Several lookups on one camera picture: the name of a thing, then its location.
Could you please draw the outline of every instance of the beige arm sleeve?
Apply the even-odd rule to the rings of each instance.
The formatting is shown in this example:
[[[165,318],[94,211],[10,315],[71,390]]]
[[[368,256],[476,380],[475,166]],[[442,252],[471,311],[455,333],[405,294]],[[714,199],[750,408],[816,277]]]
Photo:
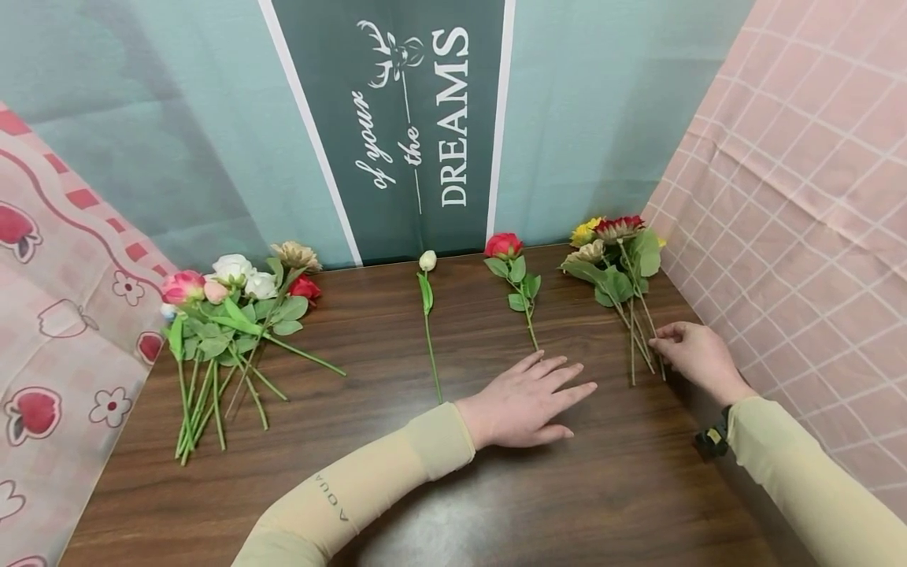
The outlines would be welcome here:
[[[907,526],[825,454],[779,404],[730,411],[728,441],[823,567],[903,567]]]
[[[456,406],[438,406],[277,500],[252,528],[233,565],[322,567],[405,494],[474,456]]]

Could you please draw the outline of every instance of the dried-look beige flower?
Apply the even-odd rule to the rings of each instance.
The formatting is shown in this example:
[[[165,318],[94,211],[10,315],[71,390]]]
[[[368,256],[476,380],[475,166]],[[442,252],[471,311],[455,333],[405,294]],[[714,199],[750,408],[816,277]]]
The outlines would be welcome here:
[[[605,243],[601,240],[594,240],[589,244],[583,244],[580,249],[568,254],[564,263],[589,262],[590,264],[598,264],[604,258],[604,254]]]
[[[291,268],[304,268],[306,273],[312,274],[321,271],[318,255],[308,246],[303,246],[295,240],[287,240],[283,244],[271,244],[278,254],[280,261]]]

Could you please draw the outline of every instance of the pink fabric backdrop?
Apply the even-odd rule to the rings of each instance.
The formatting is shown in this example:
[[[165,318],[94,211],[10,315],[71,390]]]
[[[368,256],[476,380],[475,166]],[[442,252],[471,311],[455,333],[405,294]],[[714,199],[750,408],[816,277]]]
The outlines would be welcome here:
[[[57,563],[161,347],[171,270],[0,103],[0,565]]]
[[[644,217],[746,378],[907,520],[907,4],[757,0]]]

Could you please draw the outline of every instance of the dark wooden tabletop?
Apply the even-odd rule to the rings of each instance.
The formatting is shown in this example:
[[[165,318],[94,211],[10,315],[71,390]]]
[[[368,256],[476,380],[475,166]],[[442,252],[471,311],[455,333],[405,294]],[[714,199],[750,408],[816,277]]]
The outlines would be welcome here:
[[[576,437],[532,450],[483,451],[463,470],[409,494],[332,564],[807,561],[799,550],[792,552],[798,559],[785,559],[792,544],[784,522],[758,502],[764,497],[757,487],[728,472],[732,461],[706,464],[693,449],[694,414],[714,417],[716,408],[703,406],[681,378],[665,384],[652,376],[641,358],[639,385],[629,388],[627,330],[595,302],[589,284],[557,270],[568,251],[542,247],[526,257],[529,270],[542,274],[534,317],[540,346],[581,361],[582,376],[599,383],[561,416]],[[63,565],[229,565],[281,495],[431,409],[434,381],[416,270],[406,263],[318,275],[324,297],[291,342],[349,376],[268,347],[259,367],[290,402],[260,388],[270,430],[261,430],[247,397],[227,424],[228,451],[219,450],[210,428],[186,467],[173,460],[180,394],[175,365],[162,354]],[[481,256],[442,259],[431,281],[434,351],[446,400],[477,392],[531,353],[523,316],[508,309],[507,287]],[[696,320],[663,274],[651,280],[647,299],[656,324]]]

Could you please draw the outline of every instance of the human hand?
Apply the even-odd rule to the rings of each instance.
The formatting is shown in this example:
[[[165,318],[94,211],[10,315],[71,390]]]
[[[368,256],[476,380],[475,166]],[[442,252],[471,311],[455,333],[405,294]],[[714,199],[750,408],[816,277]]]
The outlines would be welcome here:
[[[566,357],[541,360],[543,354],[529,355],[475,396],[455,402],[476,451],[488,445],[532,447],[573,437],[567,427],[548,422],[598,385],[587,382],[557,391],[582,372],[582,364],[560,368]]]
[[[758,396],[734,366],[725,341],[708,327],[679,321],[655,331],[649,344],[680,374],[706,390],[719,406]]]

